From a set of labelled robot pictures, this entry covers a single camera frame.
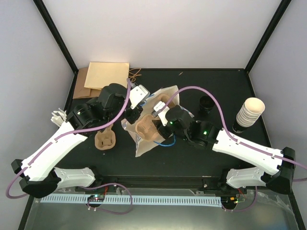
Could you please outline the brown pulp cup carrier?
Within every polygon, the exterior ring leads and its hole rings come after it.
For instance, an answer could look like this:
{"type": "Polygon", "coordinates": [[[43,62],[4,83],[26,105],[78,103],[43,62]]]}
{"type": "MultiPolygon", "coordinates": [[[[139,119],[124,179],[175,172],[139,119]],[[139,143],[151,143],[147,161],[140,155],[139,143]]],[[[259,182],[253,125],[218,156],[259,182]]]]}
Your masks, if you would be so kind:
{"type": "Polygon", "coordinates": [[[170,96],[165,93],[160,93],[155,97],[151,97],[147,101],[146,105],[143,106],[143,112],[141,118],[135,125],[136,133],[146,141],[157,141],[161,136],[157,132],[155,123],[160,121],[159,117],[154,117],[152,115],[153,107],[159,102],[162,101],[166,103],[169,100],[170,96]]]}
{"type": "Polygon", "coordinates": [[[98,150],[112,149],[116,144],[116,135],[112,127],[107,127],[103,132],[98,131],[94,137],[94,143],[98,150]]]}

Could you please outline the blue checkered paper bag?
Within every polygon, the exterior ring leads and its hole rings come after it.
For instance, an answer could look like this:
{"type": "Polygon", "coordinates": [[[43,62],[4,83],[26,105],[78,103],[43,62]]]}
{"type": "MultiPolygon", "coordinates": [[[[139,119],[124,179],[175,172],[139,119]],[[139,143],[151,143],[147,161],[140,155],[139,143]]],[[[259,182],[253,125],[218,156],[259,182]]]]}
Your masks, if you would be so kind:
{"type": "Polygon", "coordinates": [[[166,103],[177,91],[176,85],[157,90],[146,99],[145,105],[142,106],[143,111],[134,124],[130,124],[126,119],[121,121],[122,128],[130,134],[135,142],[136,157],[140,157],[155,148],[158,143],[165,141],[154,125],[154,122],[160,123],[161,114],[154,117],[152,112],[157,103],[166,103]]]}

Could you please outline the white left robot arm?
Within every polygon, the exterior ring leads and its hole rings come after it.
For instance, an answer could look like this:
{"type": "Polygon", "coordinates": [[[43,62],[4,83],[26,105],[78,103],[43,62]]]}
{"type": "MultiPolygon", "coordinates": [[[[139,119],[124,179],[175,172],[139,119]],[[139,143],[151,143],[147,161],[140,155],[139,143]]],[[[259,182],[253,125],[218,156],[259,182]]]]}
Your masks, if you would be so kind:
{"type": "Polygon", "coordinates": [[[57,189],[88,187],[98,191],[103,179],[94,168],[61,169],[56,165],[77,145],[114,122],[126,119],[133,124],[141,115],[141,104],[150,93],[142,86],[128,82],[127,87],[112,83],[99,96],[76,106],[56,133],[34,154],[11,166],[25,195],[43,198],[57,189]]]}

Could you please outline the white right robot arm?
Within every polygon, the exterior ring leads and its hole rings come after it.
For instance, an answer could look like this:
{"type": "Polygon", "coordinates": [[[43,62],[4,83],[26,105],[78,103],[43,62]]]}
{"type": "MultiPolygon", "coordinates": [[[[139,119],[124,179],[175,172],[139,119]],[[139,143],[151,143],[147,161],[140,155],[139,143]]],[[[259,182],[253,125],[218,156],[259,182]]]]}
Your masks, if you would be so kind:
{"type": "Polygon", "coordinates": [[[288,195],[292,192],[295,151],[292,148],[273,149],[246,139],[240,139],[224,128],[208,121],[195,120],[179,105],[166,108],[153,124],[167,139],[174,135],[199,149],[223,153],[252,164],[251,168],[224,169],[217,183],[223,193],[248,186],[264,186],[288,195]]]}

